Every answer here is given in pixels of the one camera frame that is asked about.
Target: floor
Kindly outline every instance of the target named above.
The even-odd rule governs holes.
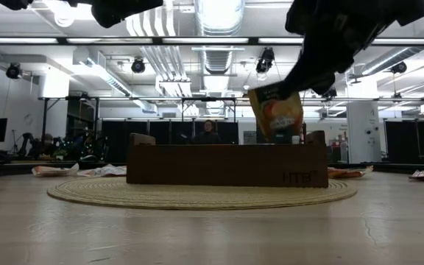
[[[0,264],[424,264],[424,183],[372,173],[321,205],[152,211],[80,205],[0,177]]]

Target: person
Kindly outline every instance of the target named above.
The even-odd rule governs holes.
[[[213,122],[207,120],[204,123],[204,131],[196,135],[192,139],[193,144],[220,144],[222,140],[219,135],[215,133]]]

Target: white pillar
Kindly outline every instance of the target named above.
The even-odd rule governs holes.
[[[377,98],[377,82],[365,80],[348,87],[352,98]],[[381,137],[377,102],[347,104],[350,163],[380,162]]]
[[[65,97],[68,96],[70,76],[59,71],[50,71],[46,76],[41,76],[39,81],[40,95],[42,97]],[[53,137],[65,137],[66,116],[68,114],[68,101],[49,101],[47,112],[46,133]]]

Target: jute rug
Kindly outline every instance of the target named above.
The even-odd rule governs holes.
[[[233,210],[310,205],[344,199],[357,190],[330,180],[329,188],[213,187],[189,185],[133,185],[125,177],[72,180],[50,188],[58,199],[126,208]]]

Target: chip bag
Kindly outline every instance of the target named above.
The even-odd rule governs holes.
[[[280,83],[266,85],[248,91],[256,121],[268,142],[276,142],[280,135],[289,143],[293,135],[300,135],[303,108],[298,92],[282,98]]]

